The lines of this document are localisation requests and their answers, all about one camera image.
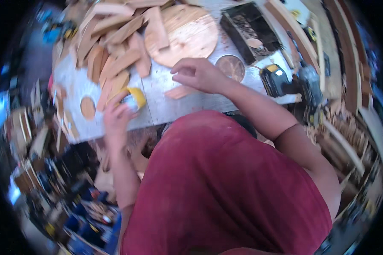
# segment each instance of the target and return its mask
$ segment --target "small wooden disc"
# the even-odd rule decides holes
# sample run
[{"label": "small wooden disc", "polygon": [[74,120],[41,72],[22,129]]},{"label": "small wooden disc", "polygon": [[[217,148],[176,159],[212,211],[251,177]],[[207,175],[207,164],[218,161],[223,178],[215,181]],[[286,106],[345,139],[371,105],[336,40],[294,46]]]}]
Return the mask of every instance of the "small wooden disc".
[{"label": "small wooden disc", "polygon": [[217,23],[203,8],[186,4],[162,11],[170,46],[158,49],[153,26],[147,26],[144,44],[158,64],[173,67],[182,58],[207,58],[219,39]]},{"label": "small wooden disc", "polygon": [[87,120],[93,120],[95,117],[95,104],[90,97],[84,97],[81,100],[81,113]]},{"label": "small wooden disc", "polygon": [[263,42],[255,38],[247,39],[246,42],[247,42],[247,45],[252,48],[259,48],[263,44]]},{"label": "small wooden disc", "polygon": [[241,82],[244,79],[245,68],[243,62],[236,56],[225,55],[216,62],[218,67],[228,77]]}]

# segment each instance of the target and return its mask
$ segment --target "red shirt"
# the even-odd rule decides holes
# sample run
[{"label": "red shirt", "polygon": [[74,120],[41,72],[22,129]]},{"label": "red shirt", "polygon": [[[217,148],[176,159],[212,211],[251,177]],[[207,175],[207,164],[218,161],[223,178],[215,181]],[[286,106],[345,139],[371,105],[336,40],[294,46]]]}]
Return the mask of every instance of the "red shirt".
[{"label": "red shirt", "polygon": [[332,228],[311,177],[226,115],[176,120],[150,157],[121,254],[312,254]]}]

